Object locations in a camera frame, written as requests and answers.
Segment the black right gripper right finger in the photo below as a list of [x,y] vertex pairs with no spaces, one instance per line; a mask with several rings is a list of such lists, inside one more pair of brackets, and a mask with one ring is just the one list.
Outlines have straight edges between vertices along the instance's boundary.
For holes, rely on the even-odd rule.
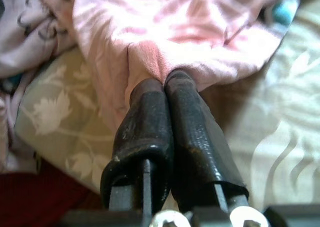
[[194,80],[181,69],[174,70],[164,90],[174,138],[171,193],[179,210],[217,206],[232,212],[248,206],[249,192],[230,147]]

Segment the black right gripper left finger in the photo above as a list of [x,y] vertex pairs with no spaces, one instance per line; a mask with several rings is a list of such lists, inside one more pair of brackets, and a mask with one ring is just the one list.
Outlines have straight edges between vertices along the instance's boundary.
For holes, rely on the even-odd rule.
[[100,181],[110,211],[158,212],[170,192],[173,132],[169,104],[156,79],[140,82],[113,142],[112,157]]

